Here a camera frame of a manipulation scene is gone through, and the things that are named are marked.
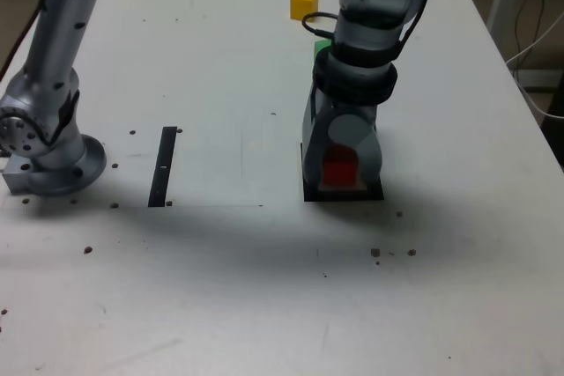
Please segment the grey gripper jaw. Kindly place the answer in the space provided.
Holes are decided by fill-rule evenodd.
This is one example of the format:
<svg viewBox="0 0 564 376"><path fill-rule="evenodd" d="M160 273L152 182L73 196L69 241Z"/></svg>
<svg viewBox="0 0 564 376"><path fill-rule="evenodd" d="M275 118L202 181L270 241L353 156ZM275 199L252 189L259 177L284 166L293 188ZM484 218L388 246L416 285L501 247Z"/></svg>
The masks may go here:
<svg viewBox="0 0 564 376"><path fill-rule="evenodd" d="M382 150L375 129L349 116L344 127L329 127L328 186L352 188L375 187L382 170Z"/></svg>
<svg viewBox="0 0 564 376"><path fill-rule="evenodd" d="M323 155L329 145L328 130L333 118L331 100L320 89L312 89L301 129L301 165L303 180L318 188L323 176Z"/></svg>

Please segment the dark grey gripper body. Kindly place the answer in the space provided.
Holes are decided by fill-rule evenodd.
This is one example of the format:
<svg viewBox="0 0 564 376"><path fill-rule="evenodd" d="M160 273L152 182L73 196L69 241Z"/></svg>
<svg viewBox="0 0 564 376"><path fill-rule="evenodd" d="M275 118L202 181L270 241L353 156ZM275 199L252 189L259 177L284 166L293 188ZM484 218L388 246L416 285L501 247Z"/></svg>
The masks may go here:
<svg viewBox="0 0 564 376"><path fill-rule="evenodd" d="M371 128L375 128L378 106L359 106L341 101L333 100L331 108L335 111L334 116L330 120L330 127L339 125L344 127L347 123L352 122L349 116L361 119Z"/></svg>

